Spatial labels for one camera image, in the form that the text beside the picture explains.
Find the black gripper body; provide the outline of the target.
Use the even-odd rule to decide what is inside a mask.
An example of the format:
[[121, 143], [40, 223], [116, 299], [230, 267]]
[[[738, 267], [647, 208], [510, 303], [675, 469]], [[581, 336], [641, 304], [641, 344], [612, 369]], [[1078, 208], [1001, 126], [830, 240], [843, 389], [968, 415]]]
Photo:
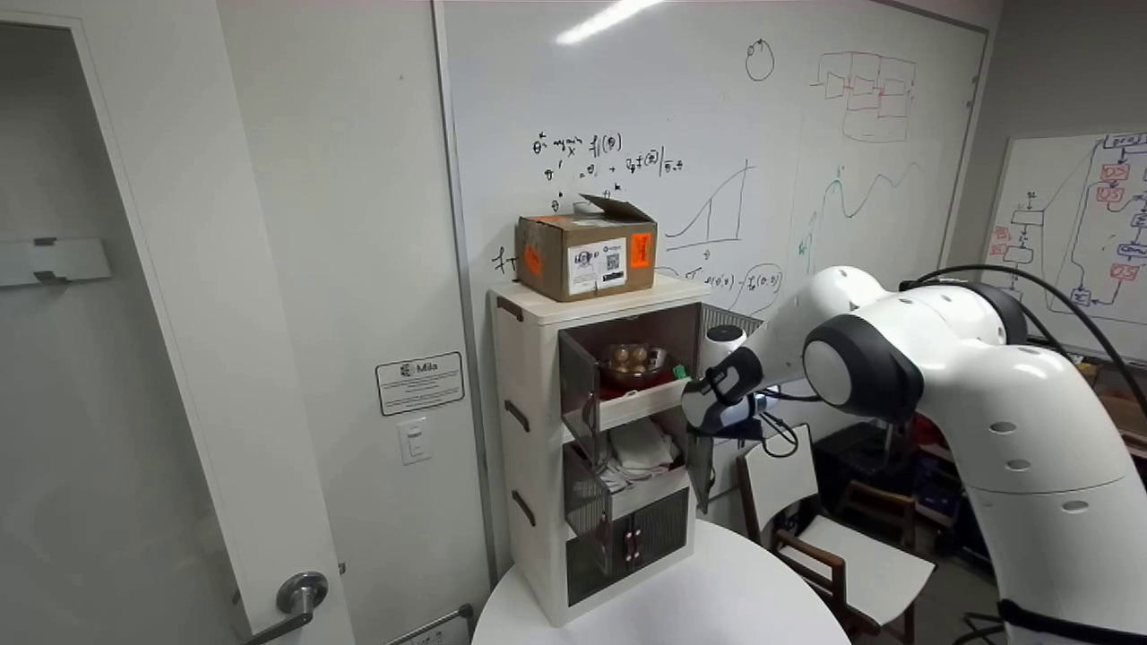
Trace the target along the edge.
[[692, 428], [707, 439], [738, 439], [761, 441], [757, 421], [757, 389], [762, 380], [762, 367], [744, 354], [731, 354], [719, 367], [707, 369], [692, 385]]

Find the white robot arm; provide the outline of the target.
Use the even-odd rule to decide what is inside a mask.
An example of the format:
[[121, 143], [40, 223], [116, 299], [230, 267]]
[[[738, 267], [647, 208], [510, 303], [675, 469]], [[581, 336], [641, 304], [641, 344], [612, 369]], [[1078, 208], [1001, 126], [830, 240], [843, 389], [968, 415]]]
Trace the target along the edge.
[[828, 267], [682, 396], [700, 435], [741, 435], [757, 396], [941, 435], [1014, 645], [1147, 645], [1147, 483], [1086, 378], [1027, 342], [1001, 288], [890, 292]]

